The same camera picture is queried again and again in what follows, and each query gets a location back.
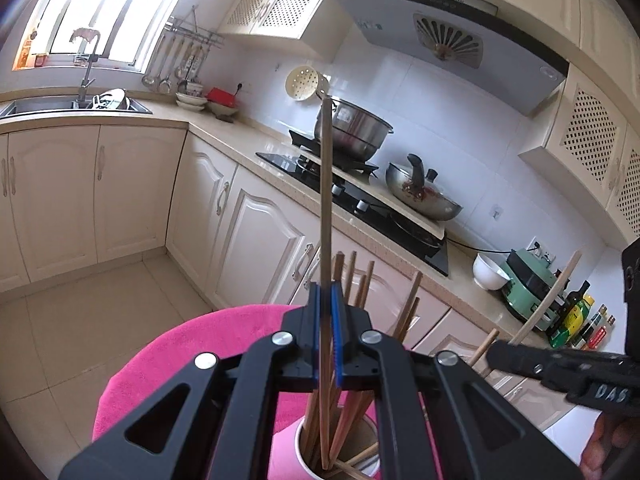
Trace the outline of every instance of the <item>tile floor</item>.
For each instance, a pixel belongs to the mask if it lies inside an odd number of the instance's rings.
[[[91,442],[109,378],[156,336],[207,312],[166,255],[0,304],[0,406],[50,480]]]

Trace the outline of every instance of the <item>green bottle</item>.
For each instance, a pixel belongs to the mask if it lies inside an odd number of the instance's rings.
[[[580,327],[589,317],[589,311],[595,300],[589,295],[584,297],[569,311],[560,328],[551,336],[551,346],[560,348],[578,333]]]

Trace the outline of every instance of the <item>lattice panel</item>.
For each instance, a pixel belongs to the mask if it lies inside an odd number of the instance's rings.
[[[240,0],[240,3],[235,8],[227,25],[235,25],[238,27],[249,27],[253,24],[260,7],[265,0]]]
[[[602,103],[579,89],[562,145],[600,182],[607,173],[617,133]]]
[[[263,27],[295,27],[311,0],[277,0],[262,24]]]
[[[618,199],[618,208],[636,235],[640,237],[640,155],[635,150],[631,151],[631,160],[629,160],[625,184]]]

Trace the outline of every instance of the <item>range hood vent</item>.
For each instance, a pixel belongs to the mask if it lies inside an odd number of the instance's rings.
[[[529,115],[569,62],[494,15],[459,0],[338,0],[367,41],[417,57]]]

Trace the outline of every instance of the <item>sink basin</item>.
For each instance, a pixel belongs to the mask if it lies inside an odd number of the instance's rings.
[[[0,111],[0,119],[5,117],[15,117],[27,114],[43,114],[47,112],[103,112],[104,110],[89,110],[93,96],[87,96],[84,103],[78,102],[78,96],[45,96],[16,99],[9,103],[4,110]],[[129,99],[129,109],[118,110],[119,112],[130,114],[151,114],[152,112],[134,99]]]

